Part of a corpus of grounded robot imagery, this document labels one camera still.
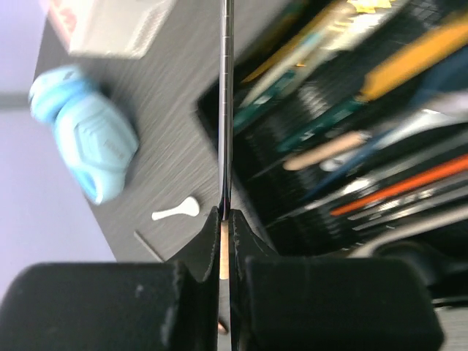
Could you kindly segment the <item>light blue headphones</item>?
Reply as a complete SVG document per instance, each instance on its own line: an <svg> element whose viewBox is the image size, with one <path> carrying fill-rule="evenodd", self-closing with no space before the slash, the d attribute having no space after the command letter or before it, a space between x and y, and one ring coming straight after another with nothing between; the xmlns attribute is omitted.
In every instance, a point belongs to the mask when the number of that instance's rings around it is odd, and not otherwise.
<svg viewBox="0 0 468 351"><path fill-rule="evenodd" d="M76 65L57 67L37 76L29 103L32 116L50 126L85 196L96 205L118 197L139 140L99 84Z"/></svg>

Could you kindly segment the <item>blue plastic spoon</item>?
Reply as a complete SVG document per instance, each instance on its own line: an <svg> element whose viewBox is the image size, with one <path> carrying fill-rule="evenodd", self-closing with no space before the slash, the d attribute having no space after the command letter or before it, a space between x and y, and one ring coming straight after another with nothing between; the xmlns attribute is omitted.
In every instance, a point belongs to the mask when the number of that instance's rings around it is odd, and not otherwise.
<svg viewBox="0 0 468 351"><path fill-rule="evenodd" d="M391 128L372 137L353 151L330 175L304 196L316 197L328 186L363 165L377 152L425 131L467 123L467 50L461 50L433 68L412 98L409 109Z"/></svg>

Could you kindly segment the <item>thin metal chopstick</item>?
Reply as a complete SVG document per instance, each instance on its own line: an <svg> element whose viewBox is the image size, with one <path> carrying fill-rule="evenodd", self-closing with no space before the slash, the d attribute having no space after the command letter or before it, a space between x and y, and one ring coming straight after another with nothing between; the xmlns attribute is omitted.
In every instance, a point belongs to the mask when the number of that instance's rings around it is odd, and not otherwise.
<svg viewBox="0 0 468 351"><path fill-rule="evenodd" d="M147 250L147 252L158 262L164 262L164 259L158 254L146 238L137 230L134 231L135 239Z"/></svg>

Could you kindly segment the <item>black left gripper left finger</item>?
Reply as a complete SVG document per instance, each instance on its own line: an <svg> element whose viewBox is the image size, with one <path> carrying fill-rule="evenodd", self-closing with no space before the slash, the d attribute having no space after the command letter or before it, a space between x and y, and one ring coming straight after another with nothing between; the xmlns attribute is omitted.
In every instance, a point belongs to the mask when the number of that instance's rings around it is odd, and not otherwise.
<svg viewBox="0 0 468 351"><path fill-rule="evenodd" d="M3 350L215 350L220 215L163 263L39 263L1 302Z"/></svg>

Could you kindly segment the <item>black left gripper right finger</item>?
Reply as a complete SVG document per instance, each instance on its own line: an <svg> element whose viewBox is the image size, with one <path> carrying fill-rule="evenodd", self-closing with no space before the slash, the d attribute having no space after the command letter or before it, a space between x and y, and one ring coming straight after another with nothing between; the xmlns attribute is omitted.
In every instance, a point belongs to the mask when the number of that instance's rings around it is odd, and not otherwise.
<svg viewBox="0 0 468 351"><path fill-rule="evenodd" d="M405 263L283 257L230 215L234 350L439 350L430 296Z"/></svg>

